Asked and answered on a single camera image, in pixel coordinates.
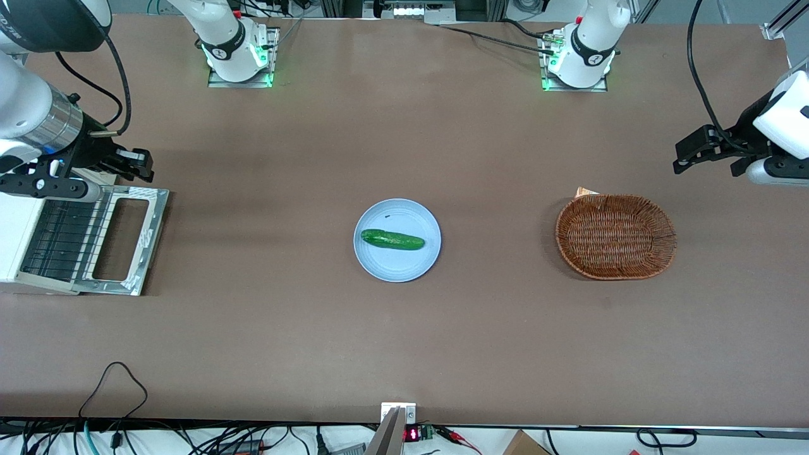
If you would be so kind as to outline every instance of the light blue plate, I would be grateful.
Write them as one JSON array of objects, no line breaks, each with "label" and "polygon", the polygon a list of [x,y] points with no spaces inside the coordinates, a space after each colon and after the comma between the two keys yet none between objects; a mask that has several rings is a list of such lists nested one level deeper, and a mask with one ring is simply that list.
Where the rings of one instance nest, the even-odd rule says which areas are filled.
[{"label": "light blue plate", "polygon": [[[416,251],[379,248],[365,242],[361,232],[382,229],[424,239]],[[409,199],[388,199],[368,209],[354,229],[354,252],[369,274],[391,283],[403,283],[422,276],[441,251],[441,229],[438,221],[422,204]]]}]

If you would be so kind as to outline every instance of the tabletop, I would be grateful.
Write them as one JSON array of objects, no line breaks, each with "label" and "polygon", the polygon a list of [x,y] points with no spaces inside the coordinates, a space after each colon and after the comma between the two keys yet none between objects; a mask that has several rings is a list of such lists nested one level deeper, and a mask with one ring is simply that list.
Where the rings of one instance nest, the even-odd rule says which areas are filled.
[{"label": "tabletop", "polygon": [[[121,143],[151,150],[153,185],[172,191],[155,263],[141,297],[1,295],[2,413],[75,415],[122,360],[149,389],[140,417],[370,422],[408,401],[439,423],[806,427],[809,198],[729,162],[674,175],[674,144],[708,121],[685,31],[630,26],[609,92],[550,93],[535,53],[404,20],[304,20],[275,87],[232,90],[205,86],[182,18],[116,16]],[[694,49],[725,127],[787,67],[755,26],[697,27]],[[105,48],[67,59],[120,91]],[[112,115],[53,56],[29,67]],[[580,185],[659,204],[671,267],[573,272],[553,228]],[[442,230],[411,283],[354,256],[357,220],[387,198]],[[138,398],[114,372],[87,413]]]}]

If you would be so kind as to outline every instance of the brown woven basket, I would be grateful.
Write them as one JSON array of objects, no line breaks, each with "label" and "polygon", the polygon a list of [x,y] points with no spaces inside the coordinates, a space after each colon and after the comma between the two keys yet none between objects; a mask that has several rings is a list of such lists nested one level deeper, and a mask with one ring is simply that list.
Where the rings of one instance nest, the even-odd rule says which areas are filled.
[{"label": "brown woven basket", "polygon": [[557,219],[561,255],[592,279],[646,279],[669,267],[677,248],[663,209],[632,194],[591,194],[570,201]]}]

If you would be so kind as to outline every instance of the metal rack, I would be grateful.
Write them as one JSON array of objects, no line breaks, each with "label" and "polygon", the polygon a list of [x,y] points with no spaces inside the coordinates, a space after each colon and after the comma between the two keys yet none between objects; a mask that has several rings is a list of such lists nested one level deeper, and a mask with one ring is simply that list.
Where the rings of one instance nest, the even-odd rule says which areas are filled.
[{"label": "metal rack", "polygon": [[[20,271],[70,283],[73,292],[140,295],[159,237],[168,190],[133,186],[105,186],[103,190],[103,197],[92,203],[46,201]],[[124,280],[97,279],[95,268],[121,199],[149,204],[135,254]]]}]

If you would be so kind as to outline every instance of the cucumber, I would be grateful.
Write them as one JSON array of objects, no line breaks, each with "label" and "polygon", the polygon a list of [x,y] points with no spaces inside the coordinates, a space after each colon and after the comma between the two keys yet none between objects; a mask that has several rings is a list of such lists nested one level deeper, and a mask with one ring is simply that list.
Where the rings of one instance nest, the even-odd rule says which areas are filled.
[{"label": "cucumber", "polygon": [[424,239],[382,229],[366,229],[360,235],[364,241],[379,248],[415,251],[424,246]]}]

